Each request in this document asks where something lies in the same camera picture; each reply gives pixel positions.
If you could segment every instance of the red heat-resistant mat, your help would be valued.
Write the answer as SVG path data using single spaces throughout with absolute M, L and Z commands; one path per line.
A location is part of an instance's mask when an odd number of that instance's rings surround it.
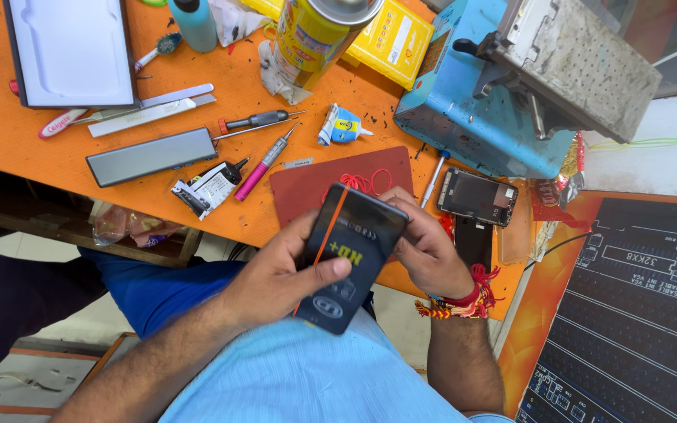
M 281 227 L 287 226 L 292 219 L 309 208 L 320 207 L 326 189 L 344 173 L 370 179 L 380 168 L 390 172 L 392 186 L 399 185 L 414 195 L 409 151 L 403 146 L 274 173 L 271 175 L 271 190 L 276 203 L 278 223 Z M 378 172 L 373 181 L 375 191 L 378 194 L 384 193 L 388 189 L 388 182 L 388 174 Z

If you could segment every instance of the brush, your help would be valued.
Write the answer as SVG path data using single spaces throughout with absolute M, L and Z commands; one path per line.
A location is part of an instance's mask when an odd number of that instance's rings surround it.
M 147 53 L 142 59 L 138 60 L 135 63 L 135 73 L 140 72 L 140 69 L 143 69 L 145 65 L 148 64 L 159 54 L 171 54 L 174 53 L 174 50 L 177 49 L 179 43 L 182 42 L 182 33 L 171 33 L 166 34 L 158 39 L 156 43 L 156 48 L 153 49 L 150 53 Z
M 148 64 L 148 62 L 153 60 L 159 54 L 173 53 L 181 42 L 182 33 L 166 34 L 159 38 L 156 42 L 156 48 L 154 48 L 153 51 L 147 53 L 142 57 L 142 59 L 135 63 L 135 73 L 140 72 L 140 70 L 143 69 L 145 65 Z M 86 112 L 88 112 L 88 109 L 86 108 L 73 108 L 72 110 L 65 111 L 59 116 L 53 118 L 49 123 L 46 124 L 46 126 L 41 128 L 41 131 L 38 132 L 38 137 L 42 139 L 53 137 L 61 131 L 66 130 L 70 123 L 80 119 L 80 117 Z

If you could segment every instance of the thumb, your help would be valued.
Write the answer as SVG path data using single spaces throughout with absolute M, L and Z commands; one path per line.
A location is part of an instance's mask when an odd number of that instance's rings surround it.
M 294 293 L 298 294 L 301 300 L 322 287 L 349 276 L 349 273 L 351 273 L 349 259 L 336 257 L 301 270 L 290 276 L 290 279 Z
M 403 236 L 399 238 L 399 242 L 393 248 L 393 255 L 399 259 L 401 265 L 411 271 L 423 268 L 429 260 L 428 255 L 419 251 Z

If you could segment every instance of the crumpled paper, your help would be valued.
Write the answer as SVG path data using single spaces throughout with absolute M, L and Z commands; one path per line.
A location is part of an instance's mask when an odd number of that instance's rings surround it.
M 257 53 L 260 57 L 260 81 L 272 96 L 281 94 L 290 105 L 296 105 L 312 95 L 312 92 L 286 82 L 278 74 L 277 68 L 274 66 L 275 58 L 273 57 L 270 41 L 265 40 L 260 43 L 257 46 Z
M 208 5 L 216 21 L 218 42 L 224 47 L 247 37 L 270 20 L 237 0 L 208 0 Z

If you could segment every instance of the hairy forearm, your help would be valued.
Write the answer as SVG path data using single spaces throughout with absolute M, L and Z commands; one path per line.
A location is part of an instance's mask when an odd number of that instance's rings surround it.
M 156 421 L 221 348 L 247 329 L 230 315 L 218 298 L 186 313 L 81 386 L 52 423 Z
M 430 320 L 430 386 L 465 416 L 478 412 L 503 414 L 503 380 L 487 338 L 487 320 Z

